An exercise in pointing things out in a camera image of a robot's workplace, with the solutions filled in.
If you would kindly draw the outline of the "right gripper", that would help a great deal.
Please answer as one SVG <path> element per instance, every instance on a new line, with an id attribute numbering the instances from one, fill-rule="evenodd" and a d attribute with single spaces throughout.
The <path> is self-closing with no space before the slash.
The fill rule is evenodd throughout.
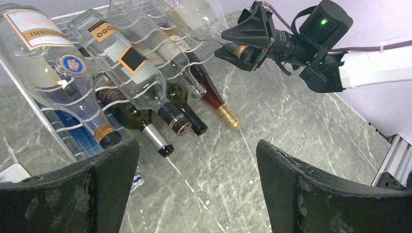
<path id="1" fill-rule="evenodd" d="M 272 59 L 288 76 L 283 62 L 292 54 L 293 36 L 275 29 L 272 12 L 263 2 L 253 2 L 244 9 L 238 24 L 221 33 L 222 39 L 237 43 L 226 43 L 214 51 L 217 58 L 225 60 L 244 71 L 255 71 L 266 59 Z"/>

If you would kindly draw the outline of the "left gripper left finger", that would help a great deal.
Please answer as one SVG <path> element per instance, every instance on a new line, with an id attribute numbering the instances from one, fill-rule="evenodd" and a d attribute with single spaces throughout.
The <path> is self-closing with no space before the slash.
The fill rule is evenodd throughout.
<path id="1" fill-rule="evenodd" d="M 0 185 L 3 233 L 117 233 L 139 160 L 127 139 L 61 169 Z"/>

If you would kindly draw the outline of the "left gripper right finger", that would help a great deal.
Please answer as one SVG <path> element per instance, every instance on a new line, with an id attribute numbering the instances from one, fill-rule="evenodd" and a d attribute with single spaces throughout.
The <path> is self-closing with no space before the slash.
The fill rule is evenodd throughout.
<path id="1" fill-rule="evenodd" d="M 412 192 L 353 182 L 260 140 L 256 148 L 274 233 L 409 233 Z"/>

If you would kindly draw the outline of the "clear bottle gold cork cap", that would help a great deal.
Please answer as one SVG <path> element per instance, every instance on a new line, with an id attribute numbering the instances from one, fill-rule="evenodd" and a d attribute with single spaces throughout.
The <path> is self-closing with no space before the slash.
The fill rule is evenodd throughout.
<path id="1" fill-rule="evenodd" d="M 152 4 L 193 39 L 212 41 L 221 46 L 237 43 L 221 37 L 229 26 L 217 0 L 153 0 Z"/>

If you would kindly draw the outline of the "clear bottle black orange label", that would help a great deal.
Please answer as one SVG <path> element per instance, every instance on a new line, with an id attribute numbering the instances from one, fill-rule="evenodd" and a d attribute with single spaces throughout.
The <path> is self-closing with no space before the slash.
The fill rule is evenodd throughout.
<path id="1" fill-rule="evenodd" d="M 95 9 L 71 20 L 68 31 L 139 110 L 152 109 L 178 135 L 191 122 L 167 98 L 163 74 Z"/>

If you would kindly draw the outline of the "clear bottle blue seal label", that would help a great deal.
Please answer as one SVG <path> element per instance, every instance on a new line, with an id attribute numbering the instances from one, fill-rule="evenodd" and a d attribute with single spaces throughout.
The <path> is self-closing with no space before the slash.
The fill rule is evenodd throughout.
<path id="1" fill-rule="evenodd" d="M 74 116 L 102 148 L 122 140 L 98 105 L 91 65 L 39 9 L 1 5 L 0 57 L 34 100 Z"/>

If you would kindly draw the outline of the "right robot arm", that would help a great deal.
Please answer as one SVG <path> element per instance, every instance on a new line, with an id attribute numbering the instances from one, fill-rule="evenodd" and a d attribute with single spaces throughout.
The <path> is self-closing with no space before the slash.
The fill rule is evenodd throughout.
<path id="1" fill-rule="evenodd" d="M 412 43 L 404 41 L 377 47 L 335 45 L 346 35 L 353 19 L 337 3 L 323 0 L 302 10 L 305 21 L 287 31 L 276 29 L 273 6 L 255 1 L 244 9 L 234 27 L 222 31 L 225 40 L 215 50 L 217 58 L 244 71 L 254 71 L 273 60 L 286 75 L 300 70 L 299 77 L 316 93 L 337 93 L 360 86 L 410 81 Z"/>

